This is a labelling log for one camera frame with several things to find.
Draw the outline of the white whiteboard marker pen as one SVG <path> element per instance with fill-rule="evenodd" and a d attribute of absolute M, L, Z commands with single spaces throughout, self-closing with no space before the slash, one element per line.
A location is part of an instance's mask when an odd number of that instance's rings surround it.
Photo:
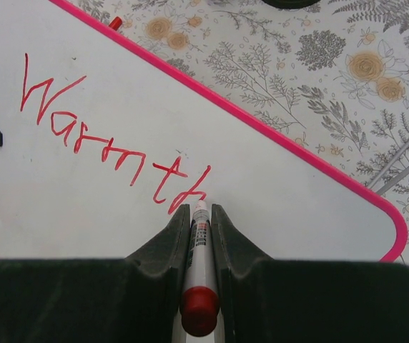
<path fill-rule="evenodd" d="M 217 325 L 220 300 L 214 250 L 206 202 L 199 200 L 192 213 L 187 265 L 182 288 L 182 327 L 193 337 L 205 337 Z"/>

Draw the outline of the red marker cap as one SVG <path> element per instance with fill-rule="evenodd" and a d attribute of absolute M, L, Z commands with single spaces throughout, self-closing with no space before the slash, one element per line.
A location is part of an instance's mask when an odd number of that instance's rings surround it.
<path fill-rule="evenodd" d="M 110 22 L 109 27 L 115 31 L 117 31 L 120 26 L 122 25 L 122 19 L 118 16 L 114 17 L 113 20 Z"/>

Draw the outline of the pink framed whiteboard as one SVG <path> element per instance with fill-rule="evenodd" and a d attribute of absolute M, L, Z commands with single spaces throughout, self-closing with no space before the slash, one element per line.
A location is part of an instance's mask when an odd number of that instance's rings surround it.
<path fill-rule="evenodd" d="M 0 257 L 124 257 L 181 204 L 272 257 L 394 261 L 399 211 L 63 1 L 0 1 Z"/>

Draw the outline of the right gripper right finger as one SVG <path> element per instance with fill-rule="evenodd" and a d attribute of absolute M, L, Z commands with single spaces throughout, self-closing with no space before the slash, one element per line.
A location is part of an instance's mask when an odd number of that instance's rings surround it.
<path fill-rule="evenodd" d="M 212 206 L 216 342 L 409 342 L 409 266 L 277 260 Z"/>

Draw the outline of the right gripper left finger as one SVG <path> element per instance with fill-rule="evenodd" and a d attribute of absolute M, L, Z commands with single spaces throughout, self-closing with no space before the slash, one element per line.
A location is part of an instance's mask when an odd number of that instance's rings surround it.
<path fill-rule="evenodd" d="M 123 259 L 0 259 L 0 342 L 184 342 L 190 208 Z"/>

